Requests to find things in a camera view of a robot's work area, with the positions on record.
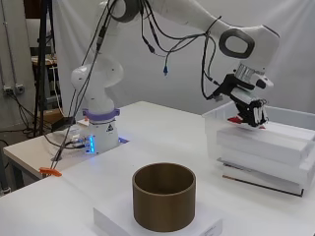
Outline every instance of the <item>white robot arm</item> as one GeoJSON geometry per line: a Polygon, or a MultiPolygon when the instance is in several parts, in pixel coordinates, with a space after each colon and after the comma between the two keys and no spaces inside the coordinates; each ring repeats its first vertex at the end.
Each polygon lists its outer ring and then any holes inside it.
{"type": "MultiPolygon", "coordinates": [[[[101,153],[119,145],[114,125],[117,115],[112,100],[106,95],[104,88],[111,87],[123,79],[123,69],[119,62],[111,56],[111,49],[117,38],[117,25],[133,21],[144,6],[161,16],[180,25],[187,25],[208,32],[219,42],[220,51],[232,58],[240,59],[239,67],[234,74],[227,75],[224,82],[209,98],[229,96],[239,110],[242,122],[257,127],[268,118],[264,112],[264,100],[257,98],[252,90],[255,87],[264,89],[273,83],[264,75],[279,47],[280,37],[273,30],[258,26],[254,28],[234,27],[212,16],[195,0],[114,0],[102,2],[100,7],[106,8],[115,4],[113,17],[104,39],[100,55],[95,63],[94,71],[86,92],[90,118],[89,135],[94,148],[90,152],[101,153]]],[[[98,46],[103,38],[98,39],[98,46]]],[[[72,83],[80,88],[88,76],[91,65],[76,69],[72,74],[72,83]]]]}

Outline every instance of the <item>table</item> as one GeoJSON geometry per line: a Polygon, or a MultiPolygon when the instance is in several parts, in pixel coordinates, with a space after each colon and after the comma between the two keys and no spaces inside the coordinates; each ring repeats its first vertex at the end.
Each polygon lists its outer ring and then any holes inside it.
{"type": "Polygon", "coordinates": [[[1,198],[3,235],[105,236],[94,226],[93,207],[130,191],[140,167],[163,161],[191,168],[198,196],[235,219],[224,236],[303,235],[293,231],[312,226],[315,232],[315,191],[301,199],[221,178],[221,166],[208,158],[201,116],[138,102],[122,109],[117,127],[129,144],[1,198]]]}

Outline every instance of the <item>cardboard tube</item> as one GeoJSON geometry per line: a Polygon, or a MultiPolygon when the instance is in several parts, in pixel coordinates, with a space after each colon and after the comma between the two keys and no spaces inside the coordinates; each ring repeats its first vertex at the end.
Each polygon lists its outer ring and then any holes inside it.
{"type": "Polygon", "coordinates": [[[177,164],[145,166],[133,176],[133,204],[142,227],[155,232],[183,229],[195,217],[196,176],[177,164]]]}

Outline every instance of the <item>white platform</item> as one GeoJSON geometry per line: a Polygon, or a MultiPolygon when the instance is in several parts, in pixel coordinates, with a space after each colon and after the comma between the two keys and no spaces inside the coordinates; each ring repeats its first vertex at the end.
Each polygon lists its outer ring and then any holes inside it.
{"type": "Polygon", "coordinates": [[[315,175],[315,149],[297,167],[226,147],[222,149],[221,159],[299,184],[306,190],[310,189],[315,175]]]}
{"type": "Polygon", "coordinates": [[[240,127],[228,127],[219,130],[217,132],[217,144],[290,166],[299,166],[314,147],[311,141],[275,134],[266,130],[247,130],[240,127]]]}
{"type": "Polygon", "coordinates": [[[132,193],[95,207],[94,223],[108,236],[220,236],[223,228],[221,215],[197,202],[195,219],[184,229],[171,233],[147,230],[134,219],[132,193]]]}

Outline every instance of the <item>white wall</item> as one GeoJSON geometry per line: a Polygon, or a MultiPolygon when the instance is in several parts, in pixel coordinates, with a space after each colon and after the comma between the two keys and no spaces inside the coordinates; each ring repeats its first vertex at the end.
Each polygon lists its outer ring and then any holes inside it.
{"type": "MultiPolygon", "coordinates": [[[[34,104],[34,80],[31,53],[29,49],[26,17],[23,0],[4,0],[4,10],[8,22],[9,38],[12,47],[18,84],[26,87],[26,92],[19,95],[20,102],[32,110],[34,104]]],[[[2,10],[0,9],[0,61],[3,80],[6,86],[14,87],[7,37],[4,29],[2,10]]],[[[3,95],[0,83],[0,128],[22,123],[16,101],[3,95]]]]}
{"type": "MultiPolygon", "coordinates": [[[[80,66],[90,42],[91,25],[99,1],[54,1],[59,74],[64,104],[71,99],[71,71],[80,66]]],[[[267,25],[282,37],[282,45],[268,71],[275,88],[266,98],[275,106],[315,112],[315,2],[313,0],[200,0],[213,15],[237,26],[267,25]]],[[[157,18],[163,30],[174,35],[198,32],[157,18]]],[[[200,90],[203,40],[171,56],[169,76],[163,76],[163,60],[152,55],[140,38],[141,26],[122,26],[114,56],[125,69],[125,80],[110,89],[117,106],[138,100],[154,102],[198,114],[218,106],[206,101],[200,90]]],[[[147,38],[151,34],[146,30],[147,38]]],[[[161,40],[170,48],[174,42],[161,40]]],[[[213,76],[222,81],[237,60],[218,53],[213,76]]]]}

